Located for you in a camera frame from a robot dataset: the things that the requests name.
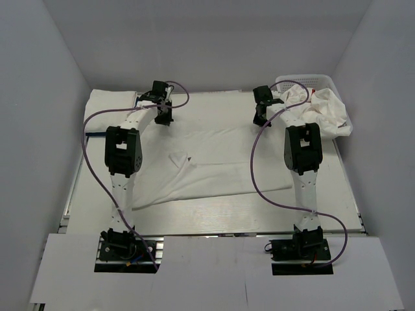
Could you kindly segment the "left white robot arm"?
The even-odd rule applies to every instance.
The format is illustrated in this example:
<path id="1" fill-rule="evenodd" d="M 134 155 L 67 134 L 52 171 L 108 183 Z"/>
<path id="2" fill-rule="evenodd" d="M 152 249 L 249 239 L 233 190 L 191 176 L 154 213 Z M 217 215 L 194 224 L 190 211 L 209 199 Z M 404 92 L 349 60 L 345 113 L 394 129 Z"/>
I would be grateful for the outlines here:
<path id="1" fill-rule="evenodd" d="M 166 82 L 154 81 L 152 89 L 139 96 L 137 110 L 119 125 L 106 130 L 104 163 L 110 173 L 115 200 L 110 229 L 117 233 L 130 233 L 134 227 L 132 199 L 136 174 L 143 162 L 141 135 L 152 122 L 168 126 L 173 121 L 173 89 Z"/>

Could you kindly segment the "white robot print t shirt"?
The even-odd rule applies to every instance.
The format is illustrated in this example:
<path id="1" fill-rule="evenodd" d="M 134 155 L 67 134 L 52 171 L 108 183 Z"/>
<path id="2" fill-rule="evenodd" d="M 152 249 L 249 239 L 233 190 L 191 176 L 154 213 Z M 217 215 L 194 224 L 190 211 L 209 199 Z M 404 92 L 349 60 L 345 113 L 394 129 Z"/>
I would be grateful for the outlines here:
<path id="1" fill-rule="evenodd" d="M 255 126 L 187 131 L 148 127 L 142 138 L 143 164 L 137 173 L 132 207 L 289 189 L 283 141 L 271 128 Z"/>

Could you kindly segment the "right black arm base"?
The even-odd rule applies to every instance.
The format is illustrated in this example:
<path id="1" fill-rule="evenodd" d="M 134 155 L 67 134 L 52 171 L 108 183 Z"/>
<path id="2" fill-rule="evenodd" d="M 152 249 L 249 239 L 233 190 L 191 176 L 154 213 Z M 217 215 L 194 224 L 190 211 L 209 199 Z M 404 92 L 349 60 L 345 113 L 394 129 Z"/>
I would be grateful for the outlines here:
<path id="1" fill-rule="evenodd" d="M 273 276 L 333 275 L 333 265 L 324 265 L 331 260 L 329 244 L 324 238 L 317 246 L 301 248 L 294 239 L 269 240 L 264 246 L 271 255 Z"/>

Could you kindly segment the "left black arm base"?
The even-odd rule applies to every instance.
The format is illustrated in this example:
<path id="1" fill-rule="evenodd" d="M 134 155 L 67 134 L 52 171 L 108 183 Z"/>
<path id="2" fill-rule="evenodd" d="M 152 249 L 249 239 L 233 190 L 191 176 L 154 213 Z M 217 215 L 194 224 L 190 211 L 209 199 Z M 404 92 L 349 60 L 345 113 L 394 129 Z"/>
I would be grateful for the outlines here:
<path id="1" fill-rule="evenodd" d="M 141 240 L 118 246 L 100 238 L 94 272 L 155 274 L 157 269 Z"/>

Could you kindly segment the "white red print t shirt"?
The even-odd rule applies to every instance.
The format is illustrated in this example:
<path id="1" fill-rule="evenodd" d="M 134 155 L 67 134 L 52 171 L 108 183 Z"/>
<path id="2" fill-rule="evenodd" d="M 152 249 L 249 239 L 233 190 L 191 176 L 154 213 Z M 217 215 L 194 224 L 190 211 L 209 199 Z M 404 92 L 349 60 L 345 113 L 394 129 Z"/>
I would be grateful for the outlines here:
<path id="1" fill-rule="evenodd" d="M 307 90 L 308 98 L 304 88 L 295 84 L 281 94 L 281 99 L 287 106 L 307 100 L 290 111 L 305 123 L 317 123 L 322 139 L 350 136 L 352 128 L 347 125 L 346 107 L 336 94 L 329 88 L 315 91 L 308 87 Z"/>

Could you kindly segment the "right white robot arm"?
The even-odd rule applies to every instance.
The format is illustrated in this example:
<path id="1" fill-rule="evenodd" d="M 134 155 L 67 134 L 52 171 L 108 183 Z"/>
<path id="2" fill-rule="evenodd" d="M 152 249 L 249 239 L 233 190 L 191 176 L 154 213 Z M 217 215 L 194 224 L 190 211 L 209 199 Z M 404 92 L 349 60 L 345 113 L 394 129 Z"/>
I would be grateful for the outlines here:
<path id="1" fill-rule="evenodd" d="M 323 230 L 316 204 L 316 178 L 323 160 L 320 128 L 317 123 L 306 123 L 294 116 L 280 98 L 274 98 L 268 86 L 253 89 L 256 103 L 253 123 L 262 132 L 271 123 L 267 116 L 279 117 L 285 125 L 283 158 L 294 182 L 296 205 L 300 211 L 294 224 L 290 250 L 296 258 L 306 259 L 316 253 L 323 244 Z"/>

